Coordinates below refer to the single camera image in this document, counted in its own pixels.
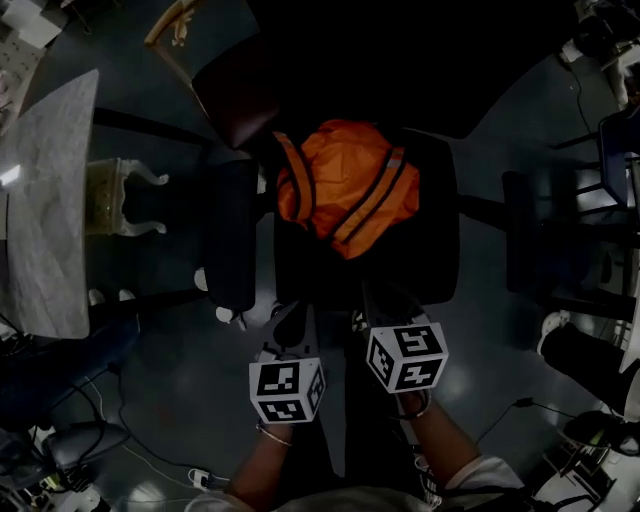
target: blue chair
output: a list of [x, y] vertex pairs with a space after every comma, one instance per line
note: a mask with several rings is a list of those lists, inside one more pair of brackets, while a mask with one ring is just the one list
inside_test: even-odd
[[616, 204], [583, 213], [592, 214], [628, 208], [627, 165], [630, 159], [626, 155], [627, 153], [640, 154], [640, 116], [638, 110], [638, 107], [631, 107], [612, 114], [600, 121], [597, 132], [553, 146], [553, 149], [564, 149], [589, 140], [596, 139], [598, 141], [600, 161], [579, 167], [578, 170], [600, 168], [602, 181], [578, 189], [576, 195], [604, 188]]

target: chair leg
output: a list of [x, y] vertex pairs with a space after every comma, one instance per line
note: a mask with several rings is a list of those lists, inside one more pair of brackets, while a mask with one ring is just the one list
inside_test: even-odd
[[576, 190], [576, 195], [586, 194], [587, 192], [593, 192], [594, 190], [600, 190], [602, 187], [602, 183], [596, 183], [595, 185], [589, 185], [588, 187], [579, 188]]
[[129, 130], [132, 132], [145, 133], [169, 140], [176, 140], [186, 144], [196, 144], [199, 146], [211, 146], [213, 141], [206, 139], [197, 133], [183, 130], [151, 119], [117, 112], [108, 108], [96, 107], [93, 111], [93, 124], [108, 126], [110, 128], [119, 128], [121, 130]]
[[501, 231], [506, 227], [505, 204], [474, 196], [458, 196], [458, 212]]
[[168, 174], [156, 176], [140, 160], [125, 160], [123, 164], [124, 165], [122, 166], [120, 173], [124, 176], [128, 177], [132, 174], [137, 174], [147, 183], [157, 186], [166, 185], [169, 182]]
[[121, 302], [105, 302], [89, 308], [91, 325], [105, 325], [116, 319], [126, 319], [137, 314], [153, 313], [207, 298], [209, 294], [198, 289], [164, 292], [156, 295], [136, 297]]
[[586, 164], [582, 164], [580, 167], [576, 167], [575, 170], [576, 171], [586, 171], [586, 170], [598, 170], [600, 169], [600, 167], [602, 167], [602, 163], [600, 162], [600, 160], [598, 160], [597, 162], [589, 162]]
[[583, 142], [594, 140], [597, 137], [598, 137], [598, 132], [590, 133], [588, 135], [584, 135], [583, 137], [578, 137], [577, 139], [571, 139], [566, 142], [561, 142], [560, 144], [555, 144], [551, 146], [551, 149], [570, 148], [571, 146], [577, 146], [578, 144], [582, 144]]
[[153, 230], [156, 230], [158, 233], [164, 235], [167, 233], [167, 226], [165, 226], [162, 222], [156, 221], [130, 224], [123, 216], [120, 227], [118, 228], [118, 234], [122, 236], [140, 236]]
[[627, 211], [628, 208], [620, 204], [610, 204], [609, 206], [601, 206], [600, 208], [593, 208], [592, 210], [585, 210], [578, 212], [577, 217], [586, 217], [587, 215], [594, 215], [596, 213]]

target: white sleeve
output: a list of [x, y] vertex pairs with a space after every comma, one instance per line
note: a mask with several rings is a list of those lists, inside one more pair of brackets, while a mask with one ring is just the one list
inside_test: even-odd
[[254, 512], [243, 501], [222, 491], [201, 494], [184, 510], [185, 512]]
[[[523, 484], [505, 461], [497, 457], [481, 455], [458, 471], [449, 480], [445, 489], [447, 491], [456, 489], [472, 490], [488, 486], [518, 489]], [[447, 507], [471, 507], [495, 499], [498, 496], [500, 494], [472, 494], [457, 498], [447, 498], [446, 503]]]

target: power cord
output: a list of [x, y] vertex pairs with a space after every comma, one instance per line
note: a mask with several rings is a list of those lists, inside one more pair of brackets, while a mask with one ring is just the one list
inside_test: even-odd
[[[103, 375], [105, 373], [107, 373], [109, 371], [108, 368], [105, 368], [104, 370], [102, 370], [101, 372], [97, 373], [93, 378], [89, 379], [90, 382], [93, 382], [94, 380], [96, 380], [98, 377], [100, 377], [100, 375]], [[74, 395], [77, 391], [78, 388], [82, 389], [83, 387], [89, 385], [89, 382], [85, 382], [84, 384], [81, 384], [80, 386], [78, 386], [77, 388], [73, 388], [71, 391], [69, 391], [69, 393], [67, 393], [65, 396], [63, 396], [60, 400], [58, 400], [55, 404], [53, 404], [51, 407], [49, 407], [49, 409], [47, 409], [44, 414], [48, 414], [51, 411], [53, 411], [56, 407], [58, 407], [62, 402], [64, 402], [65, 400], [67, 400], [71, 395]]]
[[31, 438], [29, 439], [29, 445], [27, 446], [27, 448], [25, 449], [25, 451], [14, 461], [14, 460], [10, 460], [10, 459], [0, 459], [0, 462], [6, 462], [11, 464], [11, 466], [9, 467], [9, 469], [6, 469], [4, 471], [2, 471], [2, 473], [0, 473], [0, 477], [4, 477], [4, 476], [9, 476], [11, 473], [13, 473], [16, 468], [22, 464], [22, 462], [29, 456], [31, 455], [34, 451], [37, 453], [38, 458], [42, 461], [42, 454], [40, 453], [40, 450], [38, 450], [38, 448], [36, 447], [36, 434], [38, 432], [38, 427], [35, 426], [33, 427], [33, 434], [31, 435]]
[[582, 110], [582, 103], [580, 103], [580, 98], [582, 97], [582, 83], [580, 82], [580, 79], [578, 78], [578, 75], [573, 70], [571, 65], [569, 65], [567, 67], [569, 68], [569, 71], [571, 71], [571, 74], [573, 75], [573, 78], [575, 78], [576, 83], [578, 84], [578, 96], [576, 97], [576, 102], [578, 103], [578, 111], [580, 112], [580, 117], [582, 118], [582, 122], [584, 123], [584, 126], [587, 129], [587, 133], [590, 134], [590, 133], [592, 133], [591, 132], [591, 127], [589, 126], [589, 123], [587, 122], [587, 118], [585, 117], [584, 112]]
[[161, 455], [158, 455], [156, 452], [154, 452], [153, 450], [151, 450], [151, 448], [149, 448], [147, 445], [145, 445], [142, 441], [140, 441], [140, 438], [138, 438], [129, 428], [129, 426], [127, 425], [127, 422], [124, 419], [123, 416], [123, 411], [124, 408], [126, 406], [126, 401], [124, 398], [124, 391], [122, 389], [122, 372], [120, 370], [120, 368], [116, 367], [113, 364], [110, 364], [110, 370], [115, 373], [118, 376], [118, 395], [120, 396], [120, 408], [118, 409], [118, 417], [120, 418], [120, 422], [122, 423], [122, 426], [127, 430], [127, 432], [129, 432], [129, 435], [131, 436], [131, 439], [133, 439], [138, 445], [140, 445], [140, 447], [146, 451], [149, 455], [152, 455], [153, 457], [155, 457], [156, 459], [164, 462], [165, 464], [169, 464], [170, 466], [175, 466], [178, 468], [189, 468], [189, 469], [197, 469], [199, 471], [202, 471], [204, 473], [208, 473], [211, 476], [213, 476], [214, 478], [217, 478], [218, 480], [223, 480], [223, 481], [228, 481], [225, 478], [216, 476], [215, 473], [213, 473], [212, 471], [200, 467], [200, 466], [196, 466], [194, 464], [187, 464], [184, 462], [175, 462], [172, 460], [167, 459], [166, 457], [163, 457]]
[[498, 423], [500, 423], [503, 420], [503, 418], [509, 413], [509, 411], [512, 408], [515, 407], [516, 409], [524, 409], [526, 407], [533, 407], [533, 406], [540, 407], [542, 409], [546, 409], [548, 411], [561, 414], [563, 416], [566, 416], [567, 418], [575, 418], [576, 417], [573, 414], [568, 414], [566, 412], [559, 411], [559, 410], [554, 409], [552, 407], [547, 407], [546, 405], [542, 405], [542, 404], [539, 404], [537, 402], [534, 402], [533, 398], [531, 398], [531, 397], [520, 398], [519, 400], [516, 400], [511, 405], [509, 405], [509, 407], [507, 407], [504, 410], [504, 412], [500, 415], [500, 417], [496, 421], [494, 421], [492, 423], [492, 425], [480, 435], [480, 437], [478, 437], [478, 439], [476, 440], [476, 444], [480, 444], [480, 442], [498, 425]]
[[[21, 352], [24, 352], [27, 348], [33, 345], [33, 336], [25, 336], [18, 328], [2, 313], [0, 313], [0, 321], [4, 323], [10, 329], [15, 331], [14, 335], [11, 335], [4, 341], [0, 341], [0, 356], [1, 357], [13, 357]], [[8, 345], [13, 339], [13, 346], [10, 349], [6, 349], [5, 345]]]
[[104, 438], [104, 434], [105, 434], [105, 431], [106, 431], [107, 423], [100, 416], [100, 413], [98, 411], [98, 408], [96, 407], [96, 404], [93, 403], [93, 400], [91, 400], [91, 398], [89, 398], [89, 395], [87, 395], [87, 393], [83, 389], [81, 389], [80, 387], [76, 386], [73, 382], [68, 382], [67, 384], [69, 386], [71, 386], [72, 388], [74, 388], [84, 398], [86, 398], [87, 402], [89, 402], [89, 405], [91, 406], [91, 409], [93, 411], [93, 416], [94, 416], [96, 422], [100, 425], [100, 433], [98, 434], [98, 438], [93, 442], [93, 444], [91, 446], [89, 446], [89, 448], [87, 448], [84, 451], [84, 453], [82, 455], [80, 455], [80, 458], [78, 459], [78, 462], [76, 463], [76, 468], [80, 468], [80, 466], [82, 465], [82, 462], [84, 461], [84, 459], [93, 450], [96, 449], [96, 447], [100, 444], [100, 442]]
[[[103, 410], [104, 398], [102, 397], [102, 393], [100, 393], [100, 391], [98, 390], [98, 387], [88, 377], [85, 377], [85, 379], [87, 379], [87, 384], [89, 384], [93, 388], [93, 390], [95, 391], [96, 395], [98, 395], [98, 399], [100, 400], [100, 402], [99, 402], [100, 403], [100, 405], [99, 405], [99, 407], [100, 407], [100, 415], [102, 416], [102, 419], [106, 421], [106, 418], [104, 416], [104, 410]], [[146, 458], [144, 458], [139, 453], [134, 452], [128, 446], [122, 445], [122, 448], [123, 448], [123, 450], [129, 452], [134, 457], [140, 459], [147, 466], [149, 466], [153, 471], [155, 471], [157, 474], [159, 474], [163, 478], [167, 479], [168, 481], [173, 482], [174, 484], [180, 485], [182, 487], [186, 487], [187, 489], [193, 489], [193, 486], [187, 485], [187, 484], [185, 484], [183, 482], [180, 482], [179, 480], [176, 480], [175, 478], [171, 478], [169, 475], [163, 473], [158, 468], [156, 468], [153, 464], [151, 464], [151, 462], [149, 462]]]

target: orange safety vest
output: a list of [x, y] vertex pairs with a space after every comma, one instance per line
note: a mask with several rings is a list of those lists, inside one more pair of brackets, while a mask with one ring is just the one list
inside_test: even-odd
[[287, 157], [278, 176], [280, 215], [314, 231], [346, 259], [418, 211], [418, 169], [373, 124], [327, 121], [300, 149], [284, 133], [274, 135]]

